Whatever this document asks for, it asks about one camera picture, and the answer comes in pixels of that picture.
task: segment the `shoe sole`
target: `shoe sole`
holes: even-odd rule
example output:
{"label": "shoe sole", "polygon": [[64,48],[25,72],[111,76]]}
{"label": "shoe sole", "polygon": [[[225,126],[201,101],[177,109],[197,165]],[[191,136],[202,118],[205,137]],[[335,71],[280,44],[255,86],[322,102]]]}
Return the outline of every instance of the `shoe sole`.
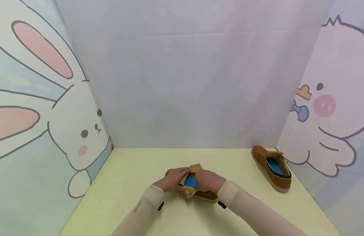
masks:
{"label": "shoe sole", "polygon": [[271,180],[271,178],[270,178],[269,174],[267,174],[267,171],[266,171],[266,170],[263,168],[263,166],[262,166],[261,164],[259,164],[259,163],[257,162],[257,160],[254,158],[253,150],[252,150],[252,157],[253,157],[253,160],[255,161],[255,163],[256,163],[259,167],[261,167],[261,169],[265,172],[265,174],[266,174],[267,178],[269,179],[269,182],[270,182],[271,186],[272,186],[272,187],[273,187],[276,191],[281,192],[281,193],[287,193],[287,192],[290,190],[289,188],[281,188],[281,187],[277,186],[276,184],[274,184],[274,183],[272,182],[272,180]]}
{"label": "shoe sole", "polygon": [[192,197],[194,197],[194,198],[196,198],[196,199],[201,199],[202,201],[206,201],[206,202],[210,202],[210,203],[216,203],[216,202],[218,202],[219,201],[219,198],[216,198],[216,199],[208,199],[208,198],[205,198],[205,197],[200,197],[200,196],[192,196]]}

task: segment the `hand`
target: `hand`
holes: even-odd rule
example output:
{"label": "hand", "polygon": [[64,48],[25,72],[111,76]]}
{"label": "hand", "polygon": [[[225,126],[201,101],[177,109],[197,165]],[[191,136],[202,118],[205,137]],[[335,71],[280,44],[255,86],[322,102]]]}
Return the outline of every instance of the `hand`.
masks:
{"label": "hand", "polygon": [[220,188],[223,186],[225,178],[219,176],[215,172],[202,169],[195,174],[195,178],[198,182],[198,189],[203,192],[211,191],[217,194]]}
{"label": "hand", "polygon": [[190,167],[181,167],[172,169],[169,173],[153,185],[159,187],[164,192],[178,191],[180,193],[189,194],[186,188],[179,186],[178,183],[185,176],[185,174],[191,171]]}

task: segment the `rabbit cheek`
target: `rabbit cheek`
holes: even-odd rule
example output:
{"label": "rabbit cheek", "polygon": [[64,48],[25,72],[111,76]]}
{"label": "rabbit cheek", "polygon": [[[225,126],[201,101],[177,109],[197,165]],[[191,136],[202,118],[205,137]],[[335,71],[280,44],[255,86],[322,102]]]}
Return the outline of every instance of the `rabbit cheek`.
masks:
{"label": "rabbit cheek", "polygon": [[88,147],[86,145],[83,145],[80,147],[80,149],[78,149],[78,155],[79,156],[84,156],[88,151]]}

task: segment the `pink cheek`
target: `pink cheek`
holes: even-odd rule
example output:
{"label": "pink cheek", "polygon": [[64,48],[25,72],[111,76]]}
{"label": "pink cheek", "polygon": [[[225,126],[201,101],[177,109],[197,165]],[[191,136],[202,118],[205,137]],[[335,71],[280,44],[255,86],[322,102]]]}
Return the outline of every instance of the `pink cheek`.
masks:
{"label": "pink cheek", "polygon": [[313,102],[313,110],[321,117],[331,116],[336,108],[336,101],[333,96],[324,94],[317,97]]}
{"label": "pink cheek", "polygon": [[88,151],[88,147],[86,145],[83,145],[80,147],[80,149],[78,149],[78,155],[83,156],[87,153],[87,151]]}

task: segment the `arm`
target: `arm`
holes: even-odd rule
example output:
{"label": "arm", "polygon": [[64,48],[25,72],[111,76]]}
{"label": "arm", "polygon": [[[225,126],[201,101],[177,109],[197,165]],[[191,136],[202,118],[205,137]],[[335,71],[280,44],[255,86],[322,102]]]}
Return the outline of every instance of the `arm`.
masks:
{"label": "arm", "polygon": [[140,201],[119,224],[111,236],[144,235],[164,199],[164,191],[157,186],[148,187]]}
{"label": "arm", "polygon": [[225,181],[217,193],[234,214],[241,217],[259,236],[306,236],[301,229],[233,181]]}
{"label": "arm", "polygon": [[168,171],[164,178],[155,182],[143,193],[140,201],[119,224],[111,236],[142,236],[147,231],[150,221],[164,202],[164,192],[189,192],[178,182],[189,173],[189,167],[182,167]]}

